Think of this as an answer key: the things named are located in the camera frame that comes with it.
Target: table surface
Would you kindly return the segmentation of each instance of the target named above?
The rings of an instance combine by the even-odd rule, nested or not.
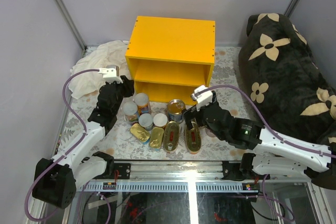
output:
[[[89,48],[87,54],[94,51],[96,47]],[[231,84],[236,87],[244,88],[240,78],[238,68],[238,53],[240,47],[216,47],[215,67],[212,74],[211,86],[217,84]],[[243,100],[240,93],[231,89],[217,89],[217,99],[223,109],[239,118],[255,120],[256,116],[248,104]],[[76,100],[73,99],[71,107],[84,119],[90,116],[92,109],[97,103],[98,91],[85,95]],[[123,102],[130,101],[132,98],[124,99]],[[165,113],[166,103],[151,102],[152,115]],[[199,153],[190,154],[187,151],[183,130],[185,123],[181,124],[179,146],[175,153],[168,154],[164,149],[156,151],[149,148],[148,144],[143,145],[130,133],[130,125],[125,121],[121,109],[117,114],[117,122],[109,134],[94,146],[88,153],[91,156],[96,151],[106,152],[113,155],[116,159],[160,159],[160,160],[199,160],[199,161],[223,161],[223,160],[241,160],[245,153],[230,146],[225,141],[220,141],[216,137],[210,137],[205,129],[201,129],[202,147]],[[59,138],[58,149],[64,149],[67,144],[82,132],[82,125],[79,120],[69,113],[62,135]]]

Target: yellow shelf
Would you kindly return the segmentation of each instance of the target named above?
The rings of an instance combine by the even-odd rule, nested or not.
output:
[[[138,16],[125,57],[137,93],[192,105],[194,89],[210,84],[214,54],[214,21]]]
[[[210,65],[130,59],[135,81],[198,87],[205,85]]]
[[[187,105],[196,104],[191,99],[195,87],[136,81],[135,88],[139,93],[146,93],[150,101],[169,102],[181,99]]]

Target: can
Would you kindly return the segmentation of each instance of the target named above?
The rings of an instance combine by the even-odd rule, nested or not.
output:
[[[167,124],[163,135],[163,148],[168,153],[174,153],[178,146],[180,137],[180,126],[177,122],[171,121]]]
[[[196,154],[200,151],[202,146],[200,129],[196,122],[191,122],[193,128],[188,130],[186,127],[184,130],[185,144],[187,146],[188,152],[191,154]]]
[[[167,105],[167,113],[170,121],[177,123],[183,122],[182,110],[185,109],[185,104],[182,100],[171,100]]]
[[[122,111],[125,115],[125,120],[133,125],[139,121],[138,106],[134,102],[126,102],[122,106]]]
[[[153,123],[156,127],[165,128],[168,123],[168,118],[165,114],[156,114],[153,118]]]
[[[139,123],[134,123],[130,131],[141,143],[146,144],[149,142],[151,134],[141,127]]]
[[[151,114],[142,114],[139,117],[139,124],[144,127],[145,130],[151,131],[153,129],[153,117]]]
[[[162,138],[164,135],[164,129],[159,127],[154,127],[151,135],[151,139],[149,141],[149,147],[160,150],[162,145]]]
[[[149,103],[148,95],[145,93],[139,93],[134,97],[134,102],[138,106],[139,115],[145,113],[151,113],[151,105]]]

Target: crumpled fabric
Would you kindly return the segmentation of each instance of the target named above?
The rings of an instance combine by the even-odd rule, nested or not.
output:
[[[127,66],[125,53],[127,45],[120,40],[111,41],[100,45],[96,51],[80,59],[71,69],[71,75],[87,69],[106,68],[110,65],[119,67],[119,74],[131,78],[130,70]],[[99,90],[105,84],[101,74],[97,72],[87,72],[80,74],[70,81],[69,89],[72,97],[81,98],[83,95],[90,94]]]

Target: round can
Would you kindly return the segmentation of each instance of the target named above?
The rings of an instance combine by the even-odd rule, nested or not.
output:
[[[138,106],[139,114],[151,113],[151,105],[149,103],[148,95],[145,93],[139,93],[134,97],[134,102]]]
[[[167,105],[167,113],[170,121],[177,123],[183,122],[182,110],[185,109],[185,104],[182,100],[171,100]]]
[[[153,123],[155,127],[165,128],[168,123],[168,118],[165,114],[156,114],[153,118]]]
[[[145,130],[151,131],[153,129],[153,117],[151,114],[142,114],[139,117],[139,124],[144,127]]]
[[[122,106],[122,111],[129,124],[133,125],[139,121],[138,106],[134,102],[126,102]]]

